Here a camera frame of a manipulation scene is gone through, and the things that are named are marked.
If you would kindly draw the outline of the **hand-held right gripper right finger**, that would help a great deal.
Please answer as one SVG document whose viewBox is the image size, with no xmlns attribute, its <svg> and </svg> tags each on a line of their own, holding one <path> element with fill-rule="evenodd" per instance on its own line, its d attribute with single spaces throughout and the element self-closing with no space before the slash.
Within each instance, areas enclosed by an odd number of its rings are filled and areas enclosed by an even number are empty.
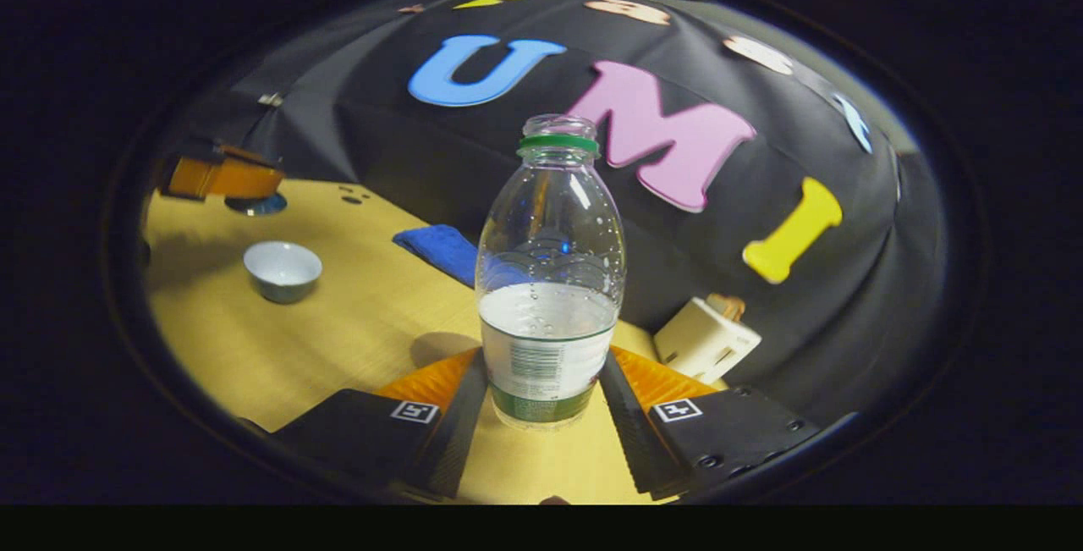
<svg viewBox="0 0 1083 551">
<path fill-rule="evenodd" d="M 757 389 L 707 386 L 618 346 L 598 381 L 635 489 L 654 500 L 728 494 L 822 435 Z"/>
</svg>

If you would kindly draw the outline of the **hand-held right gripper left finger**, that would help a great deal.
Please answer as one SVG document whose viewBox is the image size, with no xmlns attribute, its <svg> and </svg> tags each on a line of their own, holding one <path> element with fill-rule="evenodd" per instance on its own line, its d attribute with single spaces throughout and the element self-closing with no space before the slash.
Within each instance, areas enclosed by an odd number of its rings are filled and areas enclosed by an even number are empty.
<svg viewBox="0 0 1083 551">
<path fill-rule="evenodd" d="M 482 350 L 471 347 L 376 392 L 338 390 L 271 437 L 358 491 L 448 500 L 485 395 Z"/>
</svg>

